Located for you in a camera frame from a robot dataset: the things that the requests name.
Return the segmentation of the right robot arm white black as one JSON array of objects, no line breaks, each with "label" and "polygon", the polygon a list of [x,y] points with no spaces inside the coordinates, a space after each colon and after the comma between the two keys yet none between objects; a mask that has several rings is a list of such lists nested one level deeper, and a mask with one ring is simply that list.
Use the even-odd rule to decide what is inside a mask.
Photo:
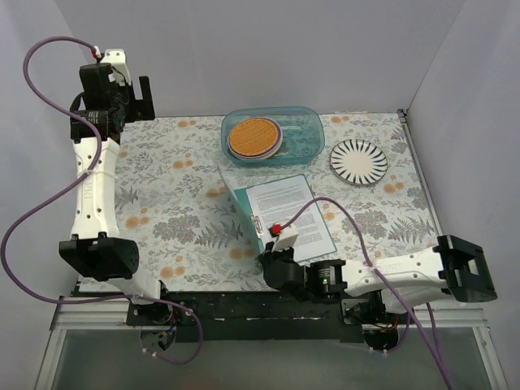
[{"label": "right robot arm white black", "polygon": [[497,298],[483,248],[456,236],[417,253],[383,258],[373,266],[333,259],[298,264],[294,249],[267,245],[258,257],[263,279],[298,301],[339,302],[366,323],[386,323],[395,314],[432,301],[453,298],[481,303]]}]

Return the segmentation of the teal plastic folder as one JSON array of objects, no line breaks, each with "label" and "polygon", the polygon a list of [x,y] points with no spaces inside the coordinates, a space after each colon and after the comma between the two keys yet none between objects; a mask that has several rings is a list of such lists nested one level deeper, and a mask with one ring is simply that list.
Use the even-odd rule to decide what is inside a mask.
[{"label": "teal plastic folder", "polygon": [[280,180],[290,176],[303,175],[297,171],[295,167],[274,167],[274,168],[248,168],[248,167],[233,167],[228,162],[219,164],[219,174],[229,189],[230,194],[234,198],[237,209],[240,210],[244,220],[249,224],[251,235],[256,239],[258,244],[258,237],[255,234],[254,226],[250,217],[246,214],[249,209],[249,203],[243,194],[244,190],[258,184],[265,184],[274,180]]}]

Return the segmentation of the printed paper stack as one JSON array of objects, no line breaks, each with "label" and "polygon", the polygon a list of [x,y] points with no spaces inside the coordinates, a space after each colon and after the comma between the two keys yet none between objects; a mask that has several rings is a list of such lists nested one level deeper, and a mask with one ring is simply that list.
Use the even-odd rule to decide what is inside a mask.
[{"label": "printed paper stack", "polygon": [[294,260],[304,262],[322,258],[336,252],[330,232],[317,205],[305,207],[314,196],[304,175],[294,175],[265,184],[246,188],[243,192],[249,203],[246,214],[258,215],[262,220],[264,235],[258,239],[259,250],[263,251],[272,241],[268,229],[274,224],[287,223],[292,217],[297,228],[294,244]]}]

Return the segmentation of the silver folder clip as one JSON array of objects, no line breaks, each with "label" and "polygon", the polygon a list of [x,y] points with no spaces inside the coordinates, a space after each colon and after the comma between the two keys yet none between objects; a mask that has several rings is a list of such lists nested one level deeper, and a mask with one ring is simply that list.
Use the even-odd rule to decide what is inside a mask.
[{"label": "silver folder clip", "polygon": [[250,216],[251,222],[253,224],[253,228],[255,231],[255,234],[257,235],[258,239],[262,239],[264,235],[264,228],[262,225],[262,220],[258,215],[251,214]]}]

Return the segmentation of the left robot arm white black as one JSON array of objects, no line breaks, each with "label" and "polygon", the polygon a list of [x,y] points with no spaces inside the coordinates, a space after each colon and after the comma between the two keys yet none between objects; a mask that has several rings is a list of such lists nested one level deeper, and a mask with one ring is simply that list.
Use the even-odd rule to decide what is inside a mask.
[{"label": "left robot arm white black", "polygon": [[76,192],[76,216],[70,240],[58,252],[85,278],[107,282],[145,305],[157,325],[167,323],[173,306],[160,297],[161,284],[139,267],[137,243],[119,235],[115,216],[115,166],[125,124],[155,117],[148,77],[139,81],[136,99],[126,64],[103,59],[79,70],[83,92],[70,111],[76,170],[82,180]]}]

